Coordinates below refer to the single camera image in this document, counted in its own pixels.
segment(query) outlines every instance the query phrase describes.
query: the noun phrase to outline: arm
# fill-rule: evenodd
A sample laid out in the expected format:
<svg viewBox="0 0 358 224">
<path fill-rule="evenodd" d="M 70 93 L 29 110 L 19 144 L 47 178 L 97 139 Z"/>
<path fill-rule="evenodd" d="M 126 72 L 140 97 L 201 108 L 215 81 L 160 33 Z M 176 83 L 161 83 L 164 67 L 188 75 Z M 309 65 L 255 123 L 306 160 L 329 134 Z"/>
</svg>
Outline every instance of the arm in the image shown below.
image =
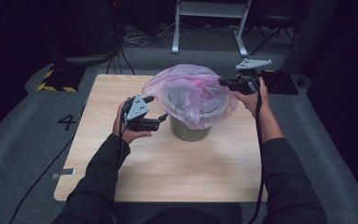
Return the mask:
<svg viewBox="0 0 358 224">
<path fill-rule="evenodd" d="M 327 223 L 319 198 L 273 115 L 269 93 L 262 79 L 260 84 L 263 100 L 260 109 L 262 165 L 268 191 L 268 214 L 263 223 Z M 255 116 L 256 93 L 243 95 L 234 92 L 234 95 Z"/>
<path fill-rule="evenodd" d="M 66 206 L 53 223 L 114 223 L 118 169 L 130 154 L 129 144 L 136 138 L 151 135 L 150 132 L 126 130 L 121 147 L 118 139 L 121 107 L 118 108 L 112 134 L 92 157 L 85 176 L 69 194 Z"/>
</svg>

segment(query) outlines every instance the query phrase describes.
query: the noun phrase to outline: person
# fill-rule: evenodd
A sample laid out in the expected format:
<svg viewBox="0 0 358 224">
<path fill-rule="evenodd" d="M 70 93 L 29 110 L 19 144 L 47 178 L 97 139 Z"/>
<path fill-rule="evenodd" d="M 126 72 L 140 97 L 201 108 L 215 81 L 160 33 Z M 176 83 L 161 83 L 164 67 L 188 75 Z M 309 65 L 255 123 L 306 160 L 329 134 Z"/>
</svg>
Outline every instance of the person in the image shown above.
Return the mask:
<svg viewBox="0 0 358 224">
<path fill-rule="evenodd" d="M 265 187 L 268 191 L 268 213 L 263 223 L 327 223 L 321 202 L 296 153 L 284 138 L 269 106 L 269 93 L 262 78 L 260 86 L 263 99 L 259 113 L 263 142 L 262 165 L 265 169 Z M 255 116 L 256 93 L 243 95 L 234 91 L 233 94 Z M 123 104 L 118 108 L 112 133 L 89 162 L 85 176 L 69 194 L 66 206 L 54 219 L 54 224 L 115 223 L 114 214 L 118 212 L 114 207 L 118 170 L 130 154 L 129 144 L 137 138 L 152 135 L 151 132 L 126 130 L 122 135 L 123 141 L 120 147 L 118 137 L 122 106 Z M 223 222 L 213 214 L 178 208 L 159 214 L 147 223 L 218 224 Z"/>
</svg>

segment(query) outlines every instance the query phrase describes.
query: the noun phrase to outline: metal stand leg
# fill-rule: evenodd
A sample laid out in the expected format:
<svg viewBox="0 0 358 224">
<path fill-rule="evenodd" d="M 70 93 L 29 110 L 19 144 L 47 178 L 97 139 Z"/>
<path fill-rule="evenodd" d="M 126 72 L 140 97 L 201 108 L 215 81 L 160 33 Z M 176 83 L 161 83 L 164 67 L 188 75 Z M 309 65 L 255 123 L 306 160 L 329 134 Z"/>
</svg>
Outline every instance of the metal stand leg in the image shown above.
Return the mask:
<svg viewBox="0 0 358 224">
<path fill-rule="evenodd" d="M 252 3 L 252 0 L 248 0 L 245 4 L 245 9 L 242 14 L 241 23 L 240 23 L 240 30 L 234 31 L 235 40 L 237 41 L 238 49 L 240 50 L 240 54 L 242 57 L 248 56 L 248 52 L 246 51 L 245 46 L 243 45 L 242 41 L 242 32 L 243 32 L 243 26 L 245 25 L 246 18 L 248 17 L 249 7 Z"/>
<path fill-rule="evenodd" d="M 176 1 L 175 11 L 175 34 L 173 35 L 172 53 L 178 53 L 179 51 L 179 16 L 180 16 L 180 0 Z"/>
</svg>

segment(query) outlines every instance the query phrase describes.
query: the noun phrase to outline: black sleeve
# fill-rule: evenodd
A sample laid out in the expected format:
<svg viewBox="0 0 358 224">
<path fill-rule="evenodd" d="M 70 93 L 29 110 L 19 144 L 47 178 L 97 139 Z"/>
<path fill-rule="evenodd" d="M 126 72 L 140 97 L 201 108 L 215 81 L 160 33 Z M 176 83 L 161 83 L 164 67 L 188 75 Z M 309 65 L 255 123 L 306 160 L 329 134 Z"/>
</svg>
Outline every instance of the black sleeve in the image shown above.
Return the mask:
<svg viewBox="0 0 358 224">
<path fill-rule="evenodd" d="M 263 145 L 262 163 L 268 191 L 263 223 L 327 223 L 321 202 L 285 138 Z"/>
<path fill-rule="evenodd" d="M 103 142 L 53 223 L 114 223 L 117 173 L 130 154 L 126 142 L 123 141 L 123 147 L 118 144 L 118 137 L 113 134 Z"/>
</svg>

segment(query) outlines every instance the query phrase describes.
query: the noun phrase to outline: person's left hand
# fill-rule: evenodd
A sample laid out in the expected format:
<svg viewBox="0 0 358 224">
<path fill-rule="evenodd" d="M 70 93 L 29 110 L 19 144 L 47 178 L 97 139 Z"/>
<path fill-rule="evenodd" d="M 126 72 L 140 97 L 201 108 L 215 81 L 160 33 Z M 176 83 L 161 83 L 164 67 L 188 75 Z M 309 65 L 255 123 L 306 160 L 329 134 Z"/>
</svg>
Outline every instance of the person's left hand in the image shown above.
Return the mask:
<svg viewBox="0 0 358 224">
<path fill-rule="evenodd" d="M 121 121 L 121 108 L 123 107 L 125 102 L 123 102 L 117 110 L 117 116 L 115 119 L 115 123 L 113 124 L 113 131 L 112 134 L 116 135 L 116 136 L 120 136 L 120 121 Z M 124 131 L 123 133 L 123 140 L 126 141 L 127 144 L 130 144 L 133 140 L 140 138 L 140 137 L 147 137 L 147 136 L 151 136 L 152 133 L 151 132 L 134 132 L 131 131 L 129 129 L 126 129 L 126 125 L 124 123 L 122 123 L 121 125 L 122 130 Z"/>
</svg>

